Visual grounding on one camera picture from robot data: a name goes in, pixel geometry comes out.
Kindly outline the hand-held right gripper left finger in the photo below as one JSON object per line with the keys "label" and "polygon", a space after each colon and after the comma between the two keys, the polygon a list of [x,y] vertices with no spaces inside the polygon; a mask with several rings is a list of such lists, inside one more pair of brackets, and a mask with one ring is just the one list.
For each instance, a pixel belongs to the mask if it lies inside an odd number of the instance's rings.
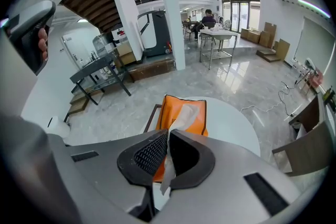
{"label": "hand-held right gripper left finger", "polygon": [[120,140],[66,146],[49,135],[50,213],[58,223],[167,223],[156,211],[153,177],[165,130]]}

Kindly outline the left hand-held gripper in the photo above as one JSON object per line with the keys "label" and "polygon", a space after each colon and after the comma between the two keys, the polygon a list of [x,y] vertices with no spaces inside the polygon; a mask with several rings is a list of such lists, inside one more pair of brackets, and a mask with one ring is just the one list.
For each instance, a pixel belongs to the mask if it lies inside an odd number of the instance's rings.
{"label": "left hand-held gripper", "polygon": [[1,115],[20,115],[47,61],[38,47],[38,32],[48,34],[56,4],[38,2],[1,27]]}

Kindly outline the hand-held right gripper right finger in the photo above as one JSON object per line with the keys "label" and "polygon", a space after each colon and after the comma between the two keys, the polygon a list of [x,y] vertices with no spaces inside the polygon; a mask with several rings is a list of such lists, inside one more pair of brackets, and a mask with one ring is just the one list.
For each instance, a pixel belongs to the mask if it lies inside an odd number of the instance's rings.
{"label": "hand-held right gripper right finger", "polygon": [[152,223],[290,223],[296,217],[292,204],[300,191],[281,171],[241,146],[175,135],[211,150],[214,168],[198,186],[171,191]]}

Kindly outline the person's left hand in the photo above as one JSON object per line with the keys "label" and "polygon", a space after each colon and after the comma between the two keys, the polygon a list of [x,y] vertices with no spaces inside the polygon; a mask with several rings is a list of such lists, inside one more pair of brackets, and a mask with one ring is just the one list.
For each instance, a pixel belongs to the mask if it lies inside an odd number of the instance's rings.
{"label": "person's left hand", "polygon": [[47,40],[48,40],[48,34],[44,28],[41,28],[38,32],[38,47],[42,53],[42,58],[44,61],[48,60],[48,52],[47,52]]}

